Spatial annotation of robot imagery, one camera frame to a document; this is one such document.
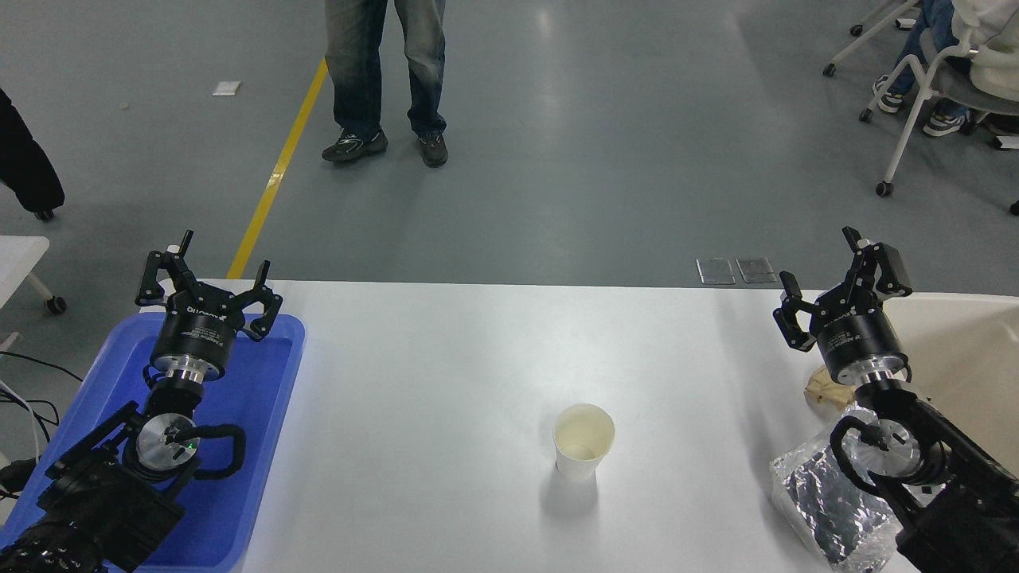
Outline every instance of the black sneaker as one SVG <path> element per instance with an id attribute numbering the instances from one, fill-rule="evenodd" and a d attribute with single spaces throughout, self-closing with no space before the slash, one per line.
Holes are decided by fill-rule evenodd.
<path id="1" fill-rule="evenodd" d="M 442 134 L 418 138 L 418 145 L 421 146 L 421 159 L 429 167 L 445 165 L 446 160 L 449 159 L 449 152 L 446 151 Z"/>
<path id="2" fill-rule="evenodd" d="M 877 92 L 881 91 L 881 88 L 884 87 L 888 81 L 888 75 L 881 75 L 875 80 L 874 84 L 870 87 L 870 93 L 877 95 Z M 884 94 L 881 96 L 881 99 L 877 100 L 877 107 L 881 108 L 881 111 L 884 113 L 895 113 L 902 107 L 902 101 L 905 97 L 905 94 Z"/>
<path id="3" fill-rule="evenodd" d="M 385 139 L 385 134 L 382 133 L 381 128 L 375 134 L 375 137 L 367 142 L 343 129 L 336 143 L 322 150 L 322 159 L 333 163 L 345 163 L 364 155 L 381 153 L 387 147 L 389 147 L 389 141 Z"/>
<path id="4" fill-rule="evenodd" d="M 962 128 L 966 123 L 966 116 L 969 113 L 963 113 L 959 117 L 950 117 L 948 115 L 942 115 L 937 113 L 935 109 L 933 113 L 930 114 L 930 118 L 927 119 L 927 124 L 923 126 L 923 133 L 927 134 L 931 138 L 940 138 L 942 136 L 947 136 L 949 134 L 954 134 Z"/>

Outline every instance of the blue plastic bin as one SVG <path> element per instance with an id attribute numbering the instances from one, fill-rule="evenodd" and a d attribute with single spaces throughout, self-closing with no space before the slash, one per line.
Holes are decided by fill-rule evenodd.
<path id="1" fill-rule="evenodd" d="M 0 546 L 12 543 L 43 516 L 36 500 L 50 484 L 43 475 L 46 468 L 128 401 L 145 403 L 148 387 L 142 368 L 149 363 L 163 317 L 163 313 L 138 314 L 110 332 L 21 499 L 0 530 Z M 226 375 L 205 384 L 205 398 L 195 418 L 199 424 L 233 423 L 243 427 L 248 434 L 245 465 L 226 479 L 189 483 L 176 498 L 186 511 L 183 519 L 137 571 L 226 573 L 244 555 L 255 527 L 304 342 L 304 325 L 283 314 L 260 343 L 237 335 Z M 203 468 L 225 467 L 230 460 L 230 440 L 204 440 L 199 457 Z"/>

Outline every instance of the white paper cup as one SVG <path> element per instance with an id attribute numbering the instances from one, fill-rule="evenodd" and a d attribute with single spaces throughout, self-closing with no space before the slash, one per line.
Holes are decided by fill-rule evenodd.
<path id="1" fill-rule="evenodd" d="M 615 424 L 604 410 L 592 404 L 571 406 L 555 419 L 555 467 L 570 481 L 594 475 L 598 462 L 615 438 Z"/>

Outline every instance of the chair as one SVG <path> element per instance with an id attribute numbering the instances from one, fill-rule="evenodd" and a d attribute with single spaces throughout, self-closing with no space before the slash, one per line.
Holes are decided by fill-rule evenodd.
<path id="1" fill-rule="evenodd" d="M 892 10 L 891 12 L 889 12 L 889 14 L 886 15 L 883 18 L 881 18 L 880 21 L 878 21 L 877 23 L 875 23 L 873 28 L 871 28 L 870 30 L 868 30 L 866 34 L 863 34 L 863 27 L 864 27 L 865 23 L 870 22 L 872 19 L 874 19 L 875 17 L 877 17 L 878 14 L 884 12 L 884 10 L 888 10 L 889 8 L 891 8 L 892 6 L 894 6 L 895 4 L 898 4 L 900 2 L 902 2 L 901 6 L 899 6 L 895 10 Z M 910 22 L 910 24 L 904 23 L 904 22 L 910 21 L 910 20 L 902 20 L 901 21 L 899 19 L 899 16 L 903 15 L 904 13 L 906 13 L 907 11 L 909 11 L 911 8 L 915 7 L 919 3 L 920 3 L 920 0 L 905 0 L 905 1 L 903 1 L 903 0 L 884 0 L 884 2 L 882 2 L 880 6 L 877 6 L 876 8 L 874 8 L 873 10 L 871 10 L 870 13 L 868 13 L 865 16 L 863 16 L 863 22 L 862 23 L 858 23 L 858 24 L 854 25 L 853 28 L 849 29 L 850 36 L 859 36 L 859 38 L 857 38 L 849 46 L 846 46 L 846 48 L 843 49 L 843 51 L 841 51 L 838 54 L 836 54 L 835 57 L 832 58 L 832 61 L 829 61 L 826 66 L 824 66 L 824 71 L 822 73 L 824 75 L 828 76 L 828 77 L 834 76 L 835 75 L 835 70 L 839 66 L 839 62 L 841 62 L 843 59 L 845 59 L 846 56 L 848 56 L 849 54 L 852 54 L 853 52 L 855 52 L 860 46 L 862 46 L 863 44 L 865 44 L 866 42 L 868 42 L 875 34 L 877 34 L 878 32 L 880 32 L 884 28 L 887 28 L 893 21 L 895 22 L 896 28 L 898 28 L 899 30 L 909 30 L 910 28 L 912 28 L 911 22 Z"/>
<path id="2" fill-rule="evenodd" d="M 976 72 L 978 66 L 982 66 L 985 69 L 1008 70 L 1019 68 L 1019 52 L 996 50 L 994 44 L 997 38 L 991 39 L 985 44 L 971 45 L 970 38 L 972 33 L 980 24 L 973 11 L 972 4 L 970 0 L 952 0 L 952 4 L 955 6 L 954 17 L 958 20 L 955 23 L 960 24 L 955 27 L 955 29 L 962 30 L 959 44 L 946 48 L 938 53 L 934 49 L 929 31 L 924 31 L 920 36 L 920 45 L 923 49 L 924 57 L 930 62 L 927 68 L 923 68 L 918 57 L 914 55 L 906 56 L 896 66 L 881 90 L 874 94 L 870 103 L 860 113 L 860 121 L 869 122 L 877 101 L 884 95 L 892 84 L 895 83 L 895 80 L 907 65 L 912 68 L 913 73 L 916 75 L 918 94 L 912 109 L 910 109 L 906 126 L 899 137 L 899 143 L 896 146 L 895 153 L 892 155 L 892 162 L 884 173 L 884 178 L 874 189 L 874 193 L 878 197 L 892 195 L 895 189 L 895 186 L 892 185 L 892 178 L 895 176 L 899 161 L 902 159 L 903 151 L 905 151 L 906 144 L 909 142 L 909 137 L 913 133 L 913 126 L 920 115 L 920 109 L 923 103 L 930 98 L 943 96 L 963 104 L 974 111 L 979 110 L 975 118 L 968 120 L 966 125 L 961 129 L 963 134 L 971 134 L 976 125 L 989 113 L 1019 115 L 1019 100 L 1001 98 L 978 90 L 973 85 L 969 75 L 959 72 L 951 65 L 945 64 L 945 58 L 957 56 L 973 61 L 974 71 L 971 73 Z M 1013 17 L 998 38 L 1019 38 L 1019 17 Z M 1010 211 L 1013 214 L 1019 215 L 1019 203 L 1013 205 Z"/>

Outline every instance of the aluminum foil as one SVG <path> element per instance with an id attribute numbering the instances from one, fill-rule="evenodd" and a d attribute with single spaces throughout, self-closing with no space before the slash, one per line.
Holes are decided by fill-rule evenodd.
<path id="1" fill-rule="evenodd" d="M 875 419 L 857 406 L 847 414 L 868 423 Z M 875 573 L 895 554 L 895 535 L 902 526 L 883 500 L 859 490 L 843 475 L 828 446 L 833 427 L 771 462 L 771 502 L 833 571 Z M 852 448 L 847 454 L 857 462 Z"/>

